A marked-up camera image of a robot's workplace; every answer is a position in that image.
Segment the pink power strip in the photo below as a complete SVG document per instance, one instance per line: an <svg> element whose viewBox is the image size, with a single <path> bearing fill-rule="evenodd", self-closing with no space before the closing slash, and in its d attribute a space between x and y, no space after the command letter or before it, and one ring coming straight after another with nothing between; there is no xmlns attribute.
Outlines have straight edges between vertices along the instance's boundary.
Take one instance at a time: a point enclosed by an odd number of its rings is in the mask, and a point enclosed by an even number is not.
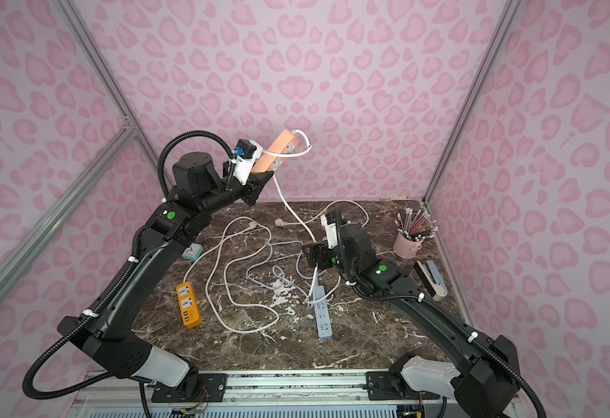
<svg viewBox="0 0 610 418"><path fill-rule="evenodd" d="M263 150L259 160L254 163L252 173L273 172L279 168L286 156L291 155L299 145L294 132L284 130L267 149Z"/></svg>

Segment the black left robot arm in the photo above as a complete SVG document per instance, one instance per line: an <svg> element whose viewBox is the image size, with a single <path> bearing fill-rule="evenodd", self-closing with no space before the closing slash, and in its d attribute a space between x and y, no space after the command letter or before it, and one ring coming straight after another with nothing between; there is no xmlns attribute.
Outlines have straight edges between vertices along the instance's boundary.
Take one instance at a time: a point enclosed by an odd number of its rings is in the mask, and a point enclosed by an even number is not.
<svg viewBox="0 0 610 418"><path fill-rule="evenodd" d="M187 139L212 140L228 158L217 172L209 153L187 153L174 164L175 183L169 186L165 175L167 157ZM207 131L184 132L167 143L157 163L164 202L134 234L127 261L102 294L79 316L61 320L58 326L61 338L25 373L22 390L27 397L56 399L111 377L150 382L186 401L201 394L197 366L141 339L132 326L153 289L211 223L215 212L237 200L250 207L256 203L273 176L272 172L253 171L262 152L262 147L253 140L241 139L236 147L230 147L218 135ZM105 372L67 388L36 389L37 373L67 343L89 356Z"/></svg>

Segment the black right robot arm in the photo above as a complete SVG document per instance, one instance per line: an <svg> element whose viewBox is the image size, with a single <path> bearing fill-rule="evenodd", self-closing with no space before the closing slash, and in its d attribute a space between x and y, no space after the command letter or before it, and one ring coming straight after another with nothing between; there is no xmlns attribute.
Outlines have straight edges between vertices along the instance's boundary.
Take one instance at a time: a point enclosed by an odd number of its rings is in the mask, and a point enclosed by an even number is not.
<svg viewBox="0 0 610 418"><path fill-rule="evenodd" d="M502 417L519 392L524 392L538 417L547 411L520 373L515 345L501 335L491 338L466 324L406 271L379 258L364 228L350 223L339 209L320 217L324 242L303 247L312 268L334 268L361 299L383 303L403 315L433 341L449 359L425 371L417 355L404 355L390 367L390 387L397 395L425 391L453 399L470 417Z"/></svg>

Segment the light blue power strip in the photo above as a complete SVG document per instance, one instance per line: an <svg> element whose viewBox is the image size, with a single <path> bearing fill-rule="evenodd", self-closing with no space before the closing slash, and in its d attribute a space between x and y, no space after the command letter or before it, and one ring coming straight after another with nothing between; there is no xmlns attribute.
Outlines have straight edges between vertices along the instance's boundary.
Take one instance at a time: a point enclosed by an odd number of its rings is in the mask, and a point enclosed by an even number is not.
<svg viewBox="0 0 610 418"><path fill-rule="evenodd" d="M325 298L325 290L321 285L317 285L314 290L315 321L317 322L317 334L320 340L330 340L333 336L331 321L329 317L328 300Z"/></svg>

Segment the yellow power strip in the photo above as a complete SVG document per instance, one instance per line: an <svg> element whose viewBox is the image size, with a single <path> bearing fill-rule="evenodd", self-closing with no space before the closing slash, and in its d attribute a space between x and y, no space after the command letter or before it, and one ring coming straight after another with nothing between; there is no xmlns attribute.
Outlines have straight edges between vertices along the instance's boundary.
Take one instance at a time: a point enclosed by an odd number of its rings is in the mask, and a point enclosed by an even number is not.
<svg viewBox="0 0 610 418"><path fill-rule="evenodd" d="M184 326L189 329L200 326L202 318L192 284L189 281L179 284L176 294Z"/></svg>

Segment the pink pen cup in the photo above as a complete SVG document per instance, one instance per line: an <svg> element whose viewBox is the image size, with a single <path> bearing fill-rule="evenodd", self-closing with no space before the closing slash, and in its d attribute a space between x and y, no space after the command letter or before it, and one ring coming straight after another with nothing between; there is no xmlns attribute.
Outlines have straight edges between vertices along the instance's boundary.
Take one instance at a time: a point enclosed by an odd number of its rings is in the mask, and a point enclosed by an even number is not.
<svg viewBox="0 0 610 418"><path fill-rule="evenodd" d="M393 244L393 252L404 260L411 260L417 257L422 247L421 241L411 240L403 233L398 233Z"/></svg>

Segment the small teal alarm clock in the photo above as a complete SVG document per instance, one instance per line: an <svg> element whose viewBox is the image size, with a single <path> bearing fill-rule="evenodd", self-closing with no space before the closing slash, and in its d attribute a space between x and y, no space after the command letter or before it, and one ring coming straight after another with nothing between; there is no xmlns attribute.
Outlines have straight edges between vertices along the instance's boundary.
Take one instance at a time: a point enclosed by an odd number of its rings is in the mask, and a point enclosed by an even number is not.
<svg viewBox="0 0 610 418"><path fill-rule="evenodd" d="M204 250L202 245L198 243L192 243L182 254L182 258L186 261L195 262L200 259Z"/></svg>

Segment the bundle of pens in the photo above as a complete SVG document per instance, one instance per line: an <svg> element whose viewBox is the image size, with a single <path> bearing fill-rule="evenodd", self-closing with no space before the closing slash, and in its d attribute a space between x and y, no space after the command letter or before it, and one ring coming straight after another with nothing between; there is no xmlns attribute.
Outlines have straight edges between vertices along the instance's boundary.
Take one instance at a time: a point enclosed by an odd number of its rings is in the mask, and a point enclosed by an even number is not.
<svg viewBox="0 0 610 418"><path fill-rule="evenodd" d="M404 212L396 214L395 223L398 234L411 242L423 242L432 239L439 226L427 209L413 210L407 207Z"/></svg>

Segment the wooden grey block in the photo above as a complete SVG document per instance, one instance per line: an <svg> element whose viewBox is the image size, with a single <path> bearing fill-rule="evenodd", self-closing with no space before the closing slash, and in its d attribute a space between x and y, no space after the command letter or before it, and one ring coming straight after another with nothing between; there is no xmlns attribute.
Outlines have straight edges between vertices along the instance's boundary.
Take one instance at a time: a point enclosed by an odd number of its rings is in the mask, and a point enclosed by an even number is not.
<svg viewBox="0 0 610 418"><path fill-rule="evenodd" d="M416 261L414 269L434 301L440 302L448 296L448 288L434 261Z"/></svg>

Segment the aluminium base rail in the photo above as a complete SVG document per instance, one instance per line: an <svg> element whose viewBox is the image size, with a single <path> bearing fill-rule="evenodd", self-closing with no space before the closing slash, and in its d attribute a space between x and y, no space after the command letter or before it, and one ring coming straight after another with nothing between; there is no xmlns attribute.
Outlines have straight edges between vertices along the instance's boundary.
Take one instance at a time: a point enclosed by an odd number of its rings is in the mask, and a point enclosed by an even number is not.
<svg viewBox="0 0 610 418"><path fill-rule="evenodd" d="M206 375L209 396L199 401L149 403L153 417L463 417L450 395L399 399L374 390L382 369L225 371Z"/></svg>

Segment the aluminium corner frame post left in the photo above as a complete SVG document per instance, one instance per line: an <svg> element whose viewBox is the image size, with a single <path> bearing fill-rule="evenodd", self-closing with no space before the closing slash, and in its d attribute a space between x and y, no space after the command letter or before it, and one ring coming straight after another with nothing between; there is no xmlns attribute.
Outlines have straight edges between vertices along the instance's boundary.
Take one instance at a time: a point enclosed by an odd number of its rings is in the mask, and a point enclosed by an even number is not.
<svg viewBox="0 0 610 418"><path fill-rule="evenodd" d="M111 99L117 108L121 118L123 118L125 126L135 133L141 151L143 151L156 174L159 174L159 155L150 143L143 126L139 123L136 112L129 104L127 96L122 91L111 66L109 66L95 42L92 32L80 14L78 7L73 1L53 1L52 3L57 8L62 21L68 27L78 47L85 55L87 62L96 73L99 83L103 86L109 99Z"/></svg>

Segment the aluminium corner frame post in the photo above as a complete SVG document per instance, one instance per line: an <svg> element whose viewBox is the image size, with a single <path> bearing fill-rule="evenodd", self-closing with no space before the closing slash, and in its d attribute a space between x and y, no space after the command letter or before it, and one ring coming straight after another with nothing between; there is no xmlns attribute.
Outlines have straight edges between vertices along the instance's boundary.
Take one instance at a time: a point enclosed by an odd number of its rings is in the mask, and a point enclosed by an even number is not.
<svg viewBox="0 0 610 418"><path fill-rule="evenodd" d="M503 11L498 18L498 24L491 35L489 45L473 73L472 83L467 89L465 100L458 111L450 135L444 144L444 149L435 167L432 180L426 188L423 203L427 207L432 206L435 201L435 194L444 179L445 171L458 147L465 127L473 116L477 102L479 102L488 79L493 74L494 67L500 59L500 55L512 34L514 26L521 17L525 4L526 1L520 0L505 2Z"/></svg>
<svg viewBox="0 0 610 418"><path fill-rule="evenodd" d="M95 42L92 32L80 14L78 7L73 1L53 1L52 3L57 8L62 21L68 27L78 47L85 55L87 62L96 73L99 83L103 86L109 99L111 99L117 108L121 118L123 118L125 126L135 133L141 151L143 151L156 174L159 174L159 155L150 143L143 126L139 123L136 112L129 104L127 96L122 91L111 66L109 66Z"/></svg>

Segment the aluminium corner frame post right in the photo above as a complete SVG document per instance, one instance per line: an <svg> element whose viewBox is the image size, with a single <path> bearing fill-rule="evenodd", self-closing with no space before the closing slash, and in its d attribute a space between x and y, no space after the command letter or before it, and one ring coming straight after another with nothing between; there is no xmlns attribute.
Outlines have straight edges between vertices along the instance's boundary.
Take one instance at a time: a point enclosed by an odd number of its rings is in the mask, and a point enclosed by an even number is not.
<svg viewBox="0 0 610 418"><path fill-rule="evenodd" d="M435 201L435 194L444 179L445 171L458 147L465 127L473 116L477 102L479 102L488 79L493 74L494 67L500 59L500 55L512 34L514 26L521 17L525 4L526 1L520 0L505 2L503 11L498 18L498 24L491 35L489 45L473 73L472 83L467 89L465 100L458 111L450 135L444 144L444 149L435 167L432 180L426 188L423 203L427 207L432 206Z"/></svg>

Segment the aluminium diagonal frame bar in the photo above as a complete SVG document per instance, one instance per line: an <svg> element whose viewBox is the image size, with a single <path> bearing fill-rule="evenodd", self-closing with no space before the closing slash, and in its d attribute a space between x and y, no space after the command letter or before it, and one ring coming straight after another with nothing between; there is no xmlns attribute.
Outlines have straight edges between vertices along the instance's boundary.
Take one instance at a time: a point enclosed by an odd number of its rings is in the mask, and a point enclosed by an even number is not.
<svg viewBox="0 0 610 418"><path fill-rule="evenodd" d="M15 287L24 271L42 254L61 227L71 218L81 202L135 137L134 126L131 124L124 126L113 142L82 172L56 204L31 229L25 239L10 253L5 263L0 266L0 304Z"/></svg>

